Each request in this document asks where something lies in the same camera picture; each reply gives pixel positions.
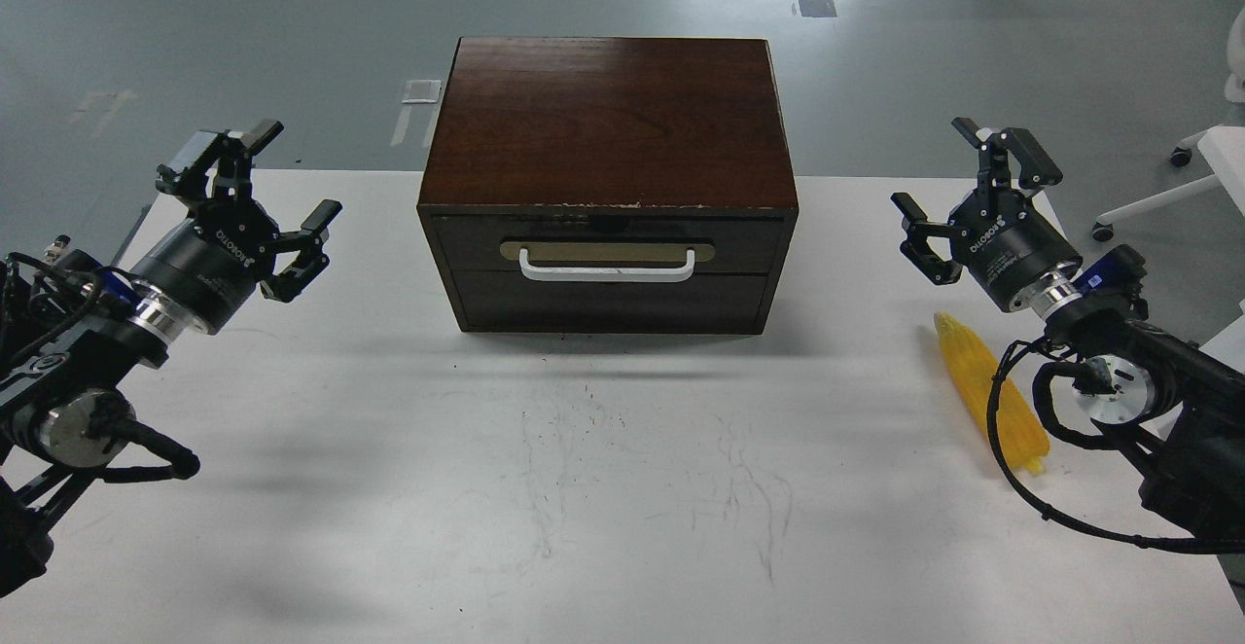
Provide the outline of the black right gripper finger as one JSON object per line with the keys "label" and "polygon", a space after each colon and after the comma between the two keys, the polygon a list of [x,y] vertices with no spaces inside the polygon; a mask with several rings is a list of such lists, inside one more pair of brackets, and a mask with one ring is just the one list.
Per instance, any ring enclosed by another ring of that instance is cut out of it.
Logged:
{"label": "black right gripper finger", "polygon": [[952,222],[1028,220],[1032,196],[1064,178],[1030,130],[984,128],[970,118],[951,125],[979,153],[977,187],[952,211]]}
{"label": "black right gripper finger", "polygon": [[940,258],[929,244],[929,239],[933,237],[955,242],[960,239],[962,230],[956,225],[930,222],[925,211],[908,193],[893,193],[891,201],[900,211],[901,227],[906,232],[906,240],[901,242],[900,253],[935,285],[955,284],[961,277],[961,264]]}

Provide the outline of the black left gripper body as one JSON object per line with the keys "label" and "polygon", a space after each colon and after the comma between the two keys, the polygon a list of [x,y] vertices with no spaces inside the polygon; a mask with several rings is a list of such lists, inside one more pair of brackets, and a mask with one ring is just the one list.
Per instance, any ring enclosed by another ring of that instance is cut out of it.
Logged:
{"label": "black left gripper body", "polygon": [[253,199],[200,202],[129,269],[190,311],[214,335],[271,275],[274,257],[263,242],[276,237],[275,220]]}

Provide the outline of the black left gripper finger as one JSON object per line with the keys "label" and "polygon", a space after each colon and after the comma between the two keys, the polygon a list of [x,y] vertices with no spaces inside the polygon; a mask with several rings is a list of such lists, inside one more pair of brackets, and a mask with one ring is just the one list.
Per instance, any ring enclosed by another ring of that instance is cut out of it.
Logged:
{"label": "black left gripper finger", "polygon": [[261,120],[249,131],[195,131],[169,164],[159,164],[156,188],[187,206],[190,217],[256,206],[251,196],[254,157],[283,130],[276,120]]}
{"label": "black left gripper finger", "polygon": [[322,250],[327,227],[341,211],[341,202],[324,199],[296,232],[284,232],[261,242],[259,252],[264,258],[274,260],[276,255],[295,254],[293,263],[276,274],[271,274],[274,263],[268,267],[266,277],[259,282],[264,298],[291,303],[327,268],[329,258]]}

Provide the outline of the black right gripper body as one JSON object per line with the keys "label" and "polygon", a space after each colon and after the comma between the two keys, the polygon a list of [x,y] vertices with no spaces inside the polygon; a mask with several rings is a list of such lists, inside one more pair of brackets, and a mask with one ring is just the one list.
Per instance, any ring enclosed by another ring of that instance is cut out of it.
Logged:
{"label": "black right gripper body", "polygon": [[1000,310],[1018,311],[1023,289],[1046,272],[1073,274],[1084,258],[1022,192],[1001,189],[992,197],[972,191],[951,211],[950,253]]}

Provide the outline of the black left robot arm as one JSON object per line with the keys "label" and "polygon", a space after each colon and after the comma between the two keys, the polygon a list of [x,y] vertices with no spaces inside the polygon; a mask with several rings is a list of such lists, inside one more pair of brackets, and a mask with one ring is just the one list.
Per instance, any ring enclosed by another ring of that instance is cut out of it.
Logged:
{"label": "black left robot arm", "polygon": [[161,367],[184,331],[217,334],[256,291],[293,301],[327,267],[337,201],[321,201],[293,232],[251,193],[256,154],[283,131],[197,131],[159,166],[156,186],[184,219],[136,267],[70,250],[2,258],[2,452],[46,462],[20,488],[2,485],[2,593],[44,575],[51,528],[95,482],[190,480],[190,448],[142,424],[120,391],[137,366]]}

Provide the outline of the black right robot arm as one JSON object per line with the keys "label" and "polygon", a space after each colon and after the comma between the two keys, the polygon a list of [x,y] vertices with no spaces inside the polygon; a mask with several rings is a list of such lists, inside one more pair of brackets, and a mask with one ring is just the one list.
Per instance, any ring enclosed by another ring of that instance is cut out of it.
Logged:
{"label": "black right robot arm", "polygon": [[1013,343],[994,374],[987,438],[998,463],[1001,382],[1026,353],[1068,348],[1033,377],[1033,406],[1045,430],[1079,448],[1116,450],[1142,476],[1142,506],[1182,529],[1183,538],[1128,536],[1055,509],[1012,480],[1013,492],[1086,536],[1189,556],[1243,552],[1243,372],[1153,326],[1142,299],[1144,258],[1117,245],[1093,267],[1033,206],[1062,171],[1028,130],[952,126],[979,153],[977,187],[946,223],[930,220],[908,193],[900,209],[900,250],[930,282],[969,272],[1002,311],[1031,308],[1045,334]]}

